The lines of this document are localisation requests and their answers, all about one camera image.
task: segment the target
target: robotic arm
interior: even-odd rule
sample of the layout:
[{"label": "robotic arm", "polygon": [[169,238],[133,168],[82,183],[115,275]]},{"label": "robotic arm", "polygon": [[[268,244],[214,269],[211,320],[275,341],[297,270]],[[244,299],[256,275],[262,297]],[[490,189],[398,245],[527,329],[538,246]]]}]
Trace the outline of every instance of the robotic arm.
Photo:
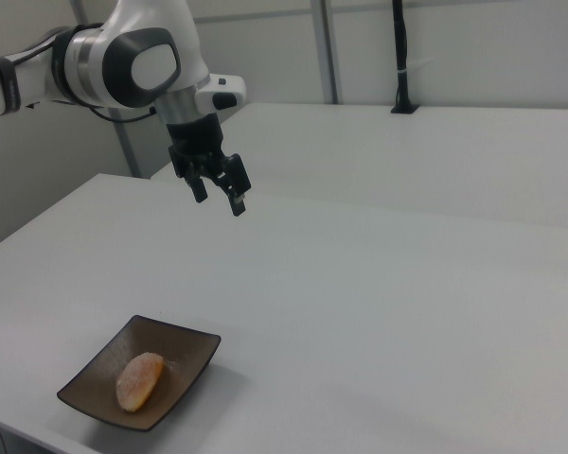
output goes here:
[{"label": "robotic arm", "polygon": [[197,202],[202,177],[235,216],[251,187],[241,158],[225,156],[216,112],[242,105],[244,81],[214,75],[186,0],[118,0],[104,25],[51,30],[24,52],[0,57],[0,115],[53,100],[95,109],[153,106],[166,124],[170,158]]}]

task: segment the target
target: brown dish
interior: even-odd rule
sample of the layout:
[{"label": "brown dish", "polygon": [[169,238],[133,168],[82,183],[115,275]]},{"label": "brown dish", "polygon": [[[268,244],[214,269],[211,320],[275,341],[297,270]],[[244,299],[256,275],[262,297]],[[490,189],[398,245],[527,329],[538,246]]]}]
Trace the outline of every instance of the brown dish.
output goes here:
[{"label": "brown dish", "polygon": [[[215,354],[221,337],[135,315],[57,397],[104,423],[147,431],[186,394]],[[160,380],[135,413],[117,403],[115,381],[129,361],[145,352],[164,358]]]}]

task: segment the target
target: floor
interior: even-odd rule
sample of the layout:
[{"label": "floor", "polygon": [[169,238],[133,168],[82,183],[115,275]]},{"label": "floor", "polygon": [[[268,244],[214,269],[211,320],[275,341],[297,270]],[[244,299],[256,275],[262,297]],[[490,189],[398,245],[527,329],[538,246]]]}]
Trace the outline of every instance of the floor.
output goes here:
[{"label": "floor", "polygon": [[4,438],[7,451],[5,452],[2,442],[0,441],[0,454],[51,454],[50,451],[28,442],[7,431],[0,430]]}]

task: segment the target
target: table surface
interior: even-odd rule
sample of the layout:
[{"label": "table surface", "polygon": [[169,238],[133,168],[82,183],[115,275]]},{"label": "table surface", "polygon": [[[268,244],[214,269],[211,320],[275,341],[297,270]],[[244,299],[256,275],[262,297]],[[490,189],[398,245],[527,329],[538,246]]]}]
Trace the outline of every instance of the table surface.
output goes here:
[{"label": "table surface", "polygon": [[[568,227],[568,111],[251,104],[223,124],[255,192]],[[177,181],[172,165],[152,177]]]},{"label": "table surface", "polygon": [[[0,424],[71,454],[568,453],[568,228],[268,189],[234,218],[97,176],[1,243]],[[135,314],[222,336],[148,433],[56,397]]]}]

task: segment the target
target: bread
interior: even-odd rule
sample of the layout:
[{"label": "bread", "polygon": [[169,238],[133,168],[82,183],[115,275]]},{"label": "bread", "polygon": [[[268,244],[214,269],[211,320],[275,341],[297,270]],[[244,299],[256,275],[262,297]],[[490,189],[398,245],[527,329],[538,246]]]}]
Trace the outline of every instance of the bread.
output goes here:
[{"label": "bread", "polygon": [[117,402],[125,411],[139,410],[158,382],[164,359],[155,353],[144,353],[131,359],[115,382]]}]

